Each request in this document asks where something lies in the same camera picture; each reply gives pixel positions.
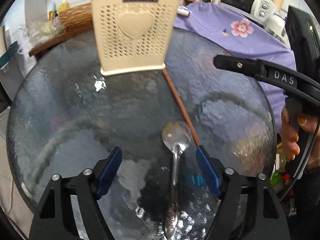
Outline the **person's right hand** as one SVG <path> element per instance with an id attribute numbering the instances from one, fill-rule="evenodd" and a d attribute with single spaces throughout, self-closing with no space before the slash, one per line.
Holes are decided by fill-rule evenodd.
<path id="1" fill-rule="evenodd" d="M 297 122 L 302 130 L 307 133 L 314 133 L 317 127 L 318 118 L 306 114 L 300 114 Z M 286 107 L 281 111 L 281 130 L 280 137 L 282 140 L 283 151 L 285 155 L 293 160 L 300 153 L 300 148 L 297 144 L 299 135 L 298 132 L 290 125 L 289 113 Z M 319 131 L 317 139 L 310 154 L 309 161 L 306 165 L 307 170 L 314 170 L 319 167 Z"/>

